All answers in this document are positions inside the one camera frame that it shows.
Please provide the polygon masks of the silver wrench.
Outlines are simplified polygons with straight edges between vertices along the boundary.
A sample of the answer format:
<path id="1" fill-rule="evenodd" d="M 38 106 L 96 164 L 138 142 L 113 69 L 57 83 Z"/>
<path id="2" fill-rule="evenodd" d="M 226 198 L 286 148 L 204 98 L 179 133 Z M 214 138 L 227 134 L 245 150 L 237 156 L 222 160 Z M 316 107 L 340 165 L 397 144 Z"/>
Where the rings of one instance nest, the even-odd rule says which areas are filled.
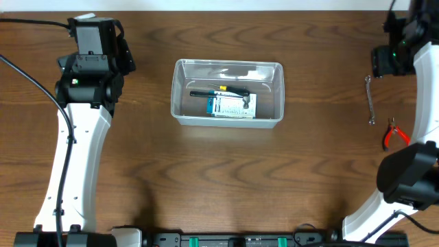
<path id="1" fill-rule="evenodd" d="M 366 95 L 367 95 L 367 100 L 368 100 L 368 107 L 369 107 L 369 111 L 370 111 L 370 117 L 368 120 L 368 123 L 373 126 L 375 125 L 375 111 L 373 108 L 373 102 L 372 102 L 372 95 L 371 95 L 371 90 L 370 90 L 370 83 L 371 83 L 371 76 L 367 75 L 365 77 L 365 87 L 366 87 Z"/>

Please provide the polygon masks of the red-handled pliers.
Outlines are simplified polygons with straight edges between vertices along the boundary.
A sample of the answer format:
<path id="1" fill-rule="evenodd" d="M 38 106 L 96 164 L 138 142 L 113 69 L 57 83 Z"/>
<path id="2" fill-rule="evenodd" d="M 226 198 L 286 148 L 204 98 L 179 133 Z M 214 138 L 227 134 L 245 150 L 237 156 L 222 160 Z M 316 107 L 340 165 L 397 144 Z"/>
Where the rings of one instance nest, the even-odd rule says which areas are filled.
<path id="1" fill-rule="evenodd" d="M 410 137 L 396 125 L 396 122 L 392 117 L 388 120 L 388 129 L 383 136 L 382 148 L 385 152 L 389 150 L 390 139 L 394 134 L 398 135 L 404 141 L 406 146 L 410 144 Z"/>

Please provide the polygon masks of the blue white cardboard box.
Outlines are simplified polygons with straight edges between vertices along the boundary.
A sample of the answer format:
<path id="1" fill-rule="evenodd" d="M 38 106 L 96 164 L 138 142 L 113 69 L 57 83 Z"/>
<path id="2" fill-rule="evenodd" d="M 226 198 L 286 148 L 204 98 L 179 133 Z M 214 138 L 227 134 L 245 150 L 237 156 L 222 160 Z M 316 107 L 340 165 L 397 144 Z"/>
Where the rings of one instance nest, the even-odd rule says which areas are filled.
<path id="1" fill-rule="evenodd" d="M 219 97 L 209 97 L 206 113 L 212 117 L 250 118 L 256 117 L 257 94 L 251 93 L 248 102 L 233 93 L 218 93 Z"/>

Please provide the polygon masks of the black yellow screwdriver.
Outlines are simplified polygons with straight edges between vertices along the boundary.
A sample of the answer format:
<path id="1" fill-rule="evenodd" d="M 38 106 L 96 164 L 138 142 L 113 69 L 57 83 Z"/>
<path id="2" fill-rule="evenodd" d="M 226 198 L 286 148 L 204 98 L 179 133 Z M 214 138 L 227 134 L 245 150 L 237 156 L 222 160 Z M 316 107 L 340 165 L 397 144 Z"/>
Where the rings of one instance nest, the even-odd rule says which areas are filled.
<path id="1" fill-rule="evenodd" d="M 214 88 L 218 88 L 222 91 L 227 91 L 230 93 L 240 95 L 242 97 L 247 97 L 250 95 L 250 91 L 248 89 L 245 89 L 245 88 L 239 88 L 239 87 L 235 87 L 235 86 L 216 85 L 216 84 L 210 84 L 210 86 L 212 86 Z"/>

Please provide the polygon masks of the small black-handled hammer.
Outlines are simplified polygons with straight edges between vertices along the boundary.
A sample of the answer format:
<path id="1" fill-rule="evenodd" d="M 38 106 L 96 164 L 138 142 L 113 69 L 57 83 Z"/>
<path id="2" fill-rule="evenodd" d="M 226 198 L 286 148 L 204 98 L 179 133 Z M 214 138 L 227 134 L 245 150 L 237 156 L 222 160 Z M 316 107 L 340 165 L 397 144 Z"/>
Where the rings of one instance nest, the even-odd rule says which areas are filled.
<path id="1" fill-rule="evenodd" d="M 210 92 L 202 92 L 202 91 L 191 91 L 189 93 L 192 97 L 216 97 L 216 98 L 233 98 L 233 99 L 241 99 L 244 103 L 243 108 L 248 109 L 250 104 L 250 94 L 244 93 L 242 94 L 234 94 L 234 95 L 225 95 L 225 94 L 219 94 L 219 93 L 210 93 Z"/>

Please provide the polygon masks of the clear plastic container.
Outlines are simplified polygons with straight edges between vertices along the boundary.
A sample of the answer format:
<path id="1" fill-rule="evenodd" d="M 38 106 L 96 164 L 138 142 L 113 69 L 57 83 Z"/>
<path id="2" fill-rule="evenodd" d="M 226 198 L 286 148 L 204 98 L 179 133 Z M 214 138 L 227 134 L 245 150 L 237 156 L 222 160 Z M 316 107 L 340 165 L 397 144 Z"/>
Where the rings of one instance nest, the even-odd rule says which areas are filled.
<path id="1" fill-rule="evenodd" d="M 212 117 L 206 113 L 208 98 L 191 91 L 230 93 L 210 84 L 235 86 L 257 94 L 254 119 Z M 182 125 L 232 128 L 273 128 L 283 119 L 285 83 L 278 62 L 180 59 L 171 87 L 171 114 Z"/>

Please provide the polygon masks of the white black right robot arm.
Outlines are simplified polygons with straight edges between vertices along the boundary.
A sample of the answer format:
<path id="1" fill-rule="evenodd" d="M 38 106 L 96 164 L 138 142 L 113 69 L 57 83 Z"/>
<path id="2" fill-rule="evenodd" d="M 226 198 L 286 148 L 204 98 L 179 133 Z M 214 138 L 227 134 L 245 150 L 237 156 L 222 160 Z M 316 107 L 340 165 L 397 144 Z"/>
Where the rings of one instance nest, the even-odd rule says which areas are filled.
<path id="1" fill-rule="evenodd" d="M 372 73 L 416 76 L 416 114 L 406 148 L 385 157 L 377 188 L 360 208 L 342 221 L 330 246 L 404 246 L 401 236 L 386 232 L 403 218 L 435 235 L 412 217 L 438 204 L 438 1 L 411 1 L 405 18 L 388 10 L 383 30 L 387 45 L 373 49 Z"/>

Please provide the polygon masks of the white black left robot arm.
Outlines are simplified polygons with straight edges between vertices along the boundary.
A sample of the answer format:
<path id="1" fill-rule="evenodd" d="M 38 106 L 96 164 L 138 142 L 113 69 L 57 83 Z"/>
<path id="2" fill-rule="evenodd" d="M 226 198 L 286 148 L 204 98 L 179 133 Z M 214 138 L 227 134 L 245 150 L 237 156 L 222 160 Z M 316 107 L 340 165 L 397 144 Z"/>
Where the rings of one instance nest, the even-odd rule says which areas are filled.
<path id="1" fill-rule="evenodd" d="M 130 226 L 96 233 L 95 192 L 104 140 L 114 112 L 92 102 L 63 104 L 51 178 L 31 233 L 16 234 L 15 246 L 141 246 Z"/>

